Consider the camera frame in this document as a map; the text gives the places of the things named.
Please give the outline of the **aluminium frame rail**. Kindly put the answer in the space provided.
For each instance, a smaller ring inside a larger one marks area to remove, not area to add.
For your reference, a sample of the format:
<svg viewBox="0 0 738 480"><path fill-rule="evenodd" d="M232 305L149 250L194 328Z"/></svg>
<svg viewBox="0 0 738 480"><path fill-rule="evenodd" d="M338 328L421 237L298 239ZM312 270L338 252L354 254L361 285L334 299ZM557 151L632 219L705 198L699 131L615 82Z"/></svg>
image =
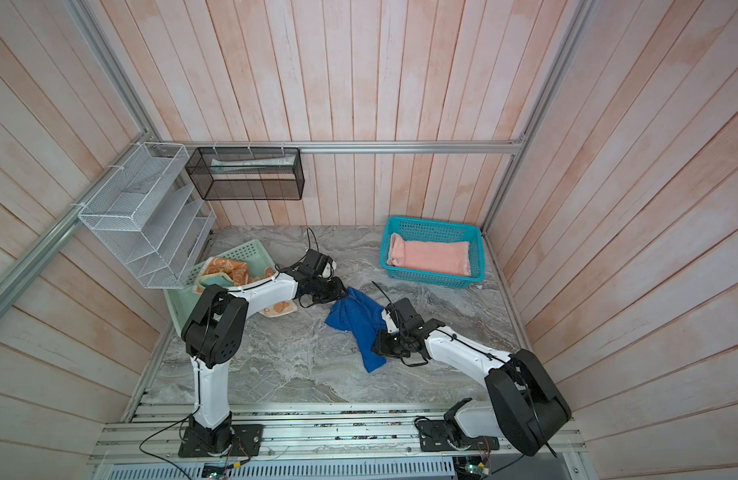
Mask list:
<svg viewBox="0 0 738 480"><path fill-rule="evenodd" d="M486 223L490 224L503 201L505 192L515 177L515 170L519 165L519 157L528 149L532 136L542 122L542 116L549 107L552 90L560 84L565 69L578 43L584 36L588 22L599 8L598 1L570 1L571 7L568 25L561 37L559 50L556 53L550 70L546 76L540 94L528 119L526 128L521 137L512 140L415 140L415 141L282 141L282 142L251 142L251 147L257 148L295 148L302 154L512 154L514 156L508 164L508 173L499 184L497 197L490 204ZM113 78L113 85L135 110L137 120L145 125L139 136L130 141L127 148L122 150L113 163L108 165L104 172L95 180L75 202L71 203L65 212L54 222L52 227L40 236L18 260L13 263L4 275L0 277L0 321L13 307L16 301L30 288L31 284L40 276L42 271L51 263L54 257L75 236L81 227L80 214L91 202L97 193L106 188L111 178L124 168L126 161L134 155L137 149L146 144L160 146L158 134L152 126L152 121L144 113L141 101L136 97L131 82L123 73L120 63L112 53L107 40L97 22L90 3L87 1L65 1L63 6L69 11L71 19L75 21L81 33L90 42L93 53L102 61L107 74Z"/></svg>

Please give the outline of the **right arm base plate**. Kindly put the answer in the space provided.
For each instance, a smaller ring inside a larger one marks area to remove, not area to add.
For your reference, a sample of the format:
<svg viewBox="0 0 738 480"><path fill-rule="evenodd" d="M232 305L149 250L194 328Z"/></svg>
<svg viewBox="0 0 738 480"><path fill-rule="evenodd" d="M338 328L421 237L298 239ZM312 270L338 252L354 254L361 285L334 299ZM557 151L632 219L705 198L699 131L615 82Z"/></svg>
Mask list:
<svg viewBox="0 0 738 480"><path fill-rule="evenodd" d="M453 422L417 417L413 424L424 452L480 451L489 453L499 449L497 437L467 437Z"/></svg>

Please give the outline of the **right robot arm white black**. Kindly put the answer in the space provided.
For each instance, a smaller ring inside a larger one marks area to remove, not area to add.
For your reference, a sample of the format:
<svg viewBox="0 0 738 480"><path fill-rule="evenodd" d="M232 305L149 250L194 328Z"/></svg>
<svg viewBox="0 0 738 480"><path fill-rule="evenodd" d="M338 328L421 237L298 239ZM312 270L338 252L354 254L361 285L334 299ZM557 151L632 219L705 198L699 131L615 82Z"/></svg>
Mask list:
<svg viewBox="0 0 738 480"><path fill-rule="evenodd" d="M388 304L382 318L386 327L372 346L374 353L401 361L418 354L420 366L447 364L488 394L486 401L458 401L441 420L419 420L424 451L487 450L489 441L504 438L519 453L533 456L571 420L568 403L531 351L489 348L442 321L423 319L406 298Z"/></svg>

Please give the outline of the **pink towel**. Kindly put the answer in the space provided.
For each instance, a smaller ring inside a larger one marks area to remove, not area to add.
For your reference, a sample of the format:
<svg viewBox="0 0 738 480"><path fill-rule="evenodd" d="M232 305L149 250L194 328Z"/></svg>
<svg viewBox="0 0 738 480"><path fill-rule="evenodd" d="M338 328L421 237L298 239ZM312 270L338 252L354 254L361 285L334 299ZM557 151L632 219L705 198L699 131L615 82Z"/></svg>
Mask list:
<svg viewBox="0 0 738 480"><path fill-rule="evenodd" d="M471 275L468 242L412 241L393 233L390 237L386 264L453 276Z"/></svg>

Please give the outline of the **blue towel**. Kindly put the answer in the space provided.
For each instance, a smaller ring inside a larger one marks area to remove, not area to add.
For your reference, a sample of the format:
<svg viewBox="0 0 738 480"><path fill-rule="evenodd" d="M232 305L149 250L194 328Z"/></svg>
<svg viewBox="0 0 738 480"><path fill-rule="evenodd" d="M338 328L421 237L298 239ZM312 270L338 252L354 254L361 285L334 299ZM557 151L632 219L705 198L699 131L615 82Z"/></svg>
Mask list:
<svg viewBox="0 0 738 480"><path fill-rule="evenodd" d="M381 331L386 329L382 318L383 307L375 300L354 288L347 289L347 296L330 309L326 324L336 330L350 332L357 343L365 370L372 373L386 360L372 351Z"/></svg>

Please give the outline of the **orange patterned towel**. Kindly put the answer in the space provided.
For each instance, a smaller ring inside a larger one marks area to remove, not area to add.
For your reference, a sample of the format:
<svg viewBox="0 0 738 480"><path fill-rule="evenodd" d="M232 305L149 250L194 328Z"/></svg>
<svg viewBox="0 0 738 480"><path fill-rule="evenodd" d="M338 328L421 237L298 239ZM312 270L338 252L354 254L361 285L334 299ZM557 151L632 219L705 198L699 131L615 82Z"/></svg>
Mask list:
<svg viewBox="0 0 738 480"><path fill-rule="evenodd" d="M272 277L276 273L276 271L272 267L267 267L262 276L253 277L250 275L249 265L246 262L235 261L220 257L211 257L206 262L206 265L200 269L193 284L193 292L196 294L202 294L204 292L198 292L196 289L198 277L216 272L227 273L232 278L235 284L234 287L245 287L252 283L267 279L268 277ZM264 308L261 311L261 314L268 318L276 318L288 315L295 312L296 310L297 306L293 301L283 301L276 303L271 307Z"/></svg>

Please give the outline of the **teal plastic basket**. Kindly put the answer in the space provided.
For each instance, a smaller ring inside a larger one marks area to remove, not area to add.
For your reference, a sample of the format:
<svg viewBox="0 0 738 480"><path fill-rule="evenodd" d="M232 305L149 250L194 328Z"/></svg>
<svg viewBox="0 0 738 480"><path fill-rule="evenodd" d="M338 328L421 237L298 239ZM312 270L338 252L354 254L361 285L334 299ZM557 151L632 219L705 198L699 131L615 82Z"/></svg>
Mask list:
<svg viewBox="0 0 738 480"><path fill-rule="evenodd" d="M386 260L390 237L398 233L405 240L425 242L468 242L471 275L453 276L388 266ZM380 264L394 279L421 282L450 288L466 288L485 278L486 264L483 240L480 230L472 225L426 220L412 217L392 216L385 225L380 249Z"/></svg>

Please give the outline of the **teal yellow-trimmed towel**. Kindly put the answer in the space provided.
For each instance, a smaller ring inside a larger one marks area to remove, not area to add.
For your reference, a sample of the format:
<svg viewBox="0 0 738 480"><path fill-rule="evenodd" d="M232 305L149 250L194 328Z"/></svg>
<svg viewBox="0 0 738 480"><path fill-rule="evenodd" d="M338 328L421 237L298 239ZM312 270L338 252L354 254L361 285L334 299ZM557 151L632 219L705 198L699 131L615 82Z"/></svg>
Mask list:
<svg viewBox="0 0 738 480"><path fill-rule="evenodd" d="M232 278L225 272L205 274L197 278L196 289L198 292L203 292L210 286L220 286L228 289L234 287L235 284Z"/></svg>

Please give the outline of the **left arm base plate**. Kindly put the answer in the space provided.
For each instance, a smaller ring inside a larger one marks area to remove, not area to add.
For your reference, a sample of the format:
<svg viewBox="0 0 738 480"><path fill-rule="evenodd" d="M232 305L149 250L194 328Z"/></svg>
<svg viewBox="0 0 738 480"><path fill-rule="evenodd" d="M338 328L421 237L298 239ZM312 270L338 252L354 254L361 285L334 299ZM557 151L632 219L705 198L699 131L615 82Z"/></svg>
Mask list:
<svg viewBox="0 0 738 480"><path fill-rule="evenodd" d="M207 429L191 424L178 451L179 458L240 455L255 457L259 454L263 437L262 424L221 424Z"/></svg>

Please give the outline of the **green circuit board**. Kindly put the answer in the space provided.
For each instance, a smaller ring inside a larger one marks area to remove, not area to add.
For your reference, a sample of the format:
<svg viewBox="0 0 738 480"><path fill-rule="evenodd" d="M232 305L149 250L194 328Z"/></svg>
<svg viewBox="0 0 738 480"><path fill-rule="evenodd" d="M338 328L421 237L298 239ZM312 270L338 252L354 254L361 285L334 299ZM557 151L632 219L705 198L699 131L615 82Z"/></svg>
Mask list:
<svg viewBox="0 0 738 480"><path fill-rule="evenodd" d="M481 480L490 474L489 467L476 457L456 457L453 462L459 480Z"/></svg>

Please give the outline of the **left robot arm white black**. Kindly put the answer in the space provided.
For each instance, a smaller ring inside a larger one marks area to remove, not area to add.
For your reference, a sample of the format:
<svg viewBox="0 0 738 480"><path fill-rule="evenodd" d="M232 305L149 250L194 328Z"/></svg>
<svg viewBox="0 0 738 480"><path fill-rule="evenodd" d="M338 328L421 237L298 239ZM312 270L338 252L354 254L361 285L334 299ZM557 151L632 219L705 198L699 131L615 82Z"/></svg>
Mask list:
<svg viewBox="0 0 738 480"><path fill-rule="evenodd" d="M204 288L181 331L194 367L195 423L216 430L231 416L228 362L240 348L247 319L281 302L308 297L323 304L346 297L335 270L332 257L309 249L293 265L249 286Z"/></svg>

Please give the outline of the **mint green perforated basket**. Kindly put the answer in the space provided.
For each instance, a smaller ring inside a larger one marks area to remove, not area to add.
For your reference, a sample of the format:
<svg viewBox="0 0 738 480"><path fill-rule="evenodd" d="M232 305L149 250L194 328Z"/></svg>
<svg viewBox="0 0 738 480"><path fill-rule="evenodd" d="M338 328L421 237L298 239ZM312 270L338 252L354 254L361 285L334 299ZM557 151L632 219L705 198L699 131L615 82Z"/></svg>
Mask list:
<svg viewBox="0 0 738 480"><path fill-rule="evenodd" d="M218 257L246 263L249 267L249 273L254 278L262 276L268 268L276 269L272 257L257 239L224 251ZM164 291L172 324L177 335L182 333L185 322L200 298L200 294L194 291L195 281L208 263L209 260L205 260L195 264L188 271L188 275L180 289Z"/></svg>

